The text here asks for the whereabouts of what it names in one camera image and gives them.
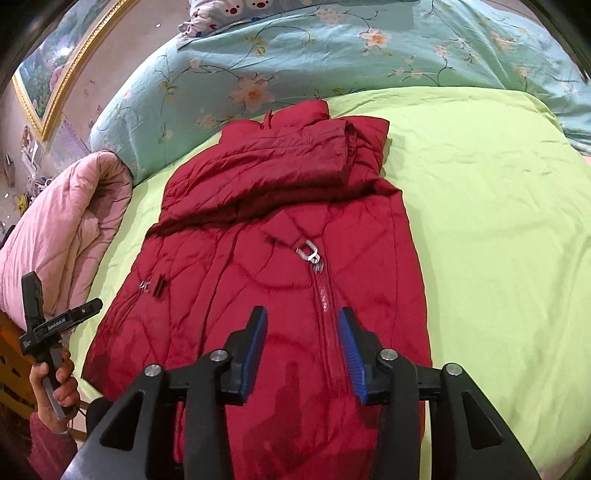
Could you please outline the left forearm maroon sleeve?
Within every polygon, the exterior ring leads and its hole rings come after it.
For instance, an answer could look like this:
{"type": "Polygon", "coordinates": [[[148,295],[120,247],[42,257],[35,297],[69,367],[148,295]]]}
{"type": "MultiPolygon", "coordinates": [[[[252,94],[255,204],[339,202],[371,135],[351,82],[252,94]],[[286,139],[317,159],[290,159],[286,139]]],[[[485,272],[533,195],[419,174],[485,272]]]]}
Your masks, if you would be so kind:
{"type": "Polygon", "coordinates": [[[30,416],[32,449],[28,461],[41,479],[60,479],[78,453],[67,425],[57,422],[46,426],[34,412],[30,416]]]}

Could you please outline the person's left hand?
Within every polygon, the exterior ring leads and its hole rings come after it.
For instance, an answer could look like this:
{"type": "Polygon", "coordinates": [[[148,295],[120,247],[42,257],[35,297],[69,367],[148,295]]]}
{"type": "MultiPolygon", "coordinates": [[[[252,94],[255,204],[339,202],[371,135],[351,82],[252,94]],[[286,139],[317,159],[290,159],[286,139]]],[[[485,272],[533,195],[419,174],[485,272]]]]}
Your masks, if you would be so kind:
{"type": "Polygon", "coordinates": [[[46,392],[43,385],[44,379],[50,376],[46,362],[34,364],[29,373],[29,381],[36,399],[37,417],[55,434],[65,434],[68,431],[68,422],[76,416],[80,403],[78,383],[73,377],[74,363],[71,360],[70,351],[63,349],[61,358],[62,364],[53,375],[60,386],[54,387],[51,394],[46,392]],[[63,419],[58,419],[53,404],[70,409],[70,413],[63,419]]]}

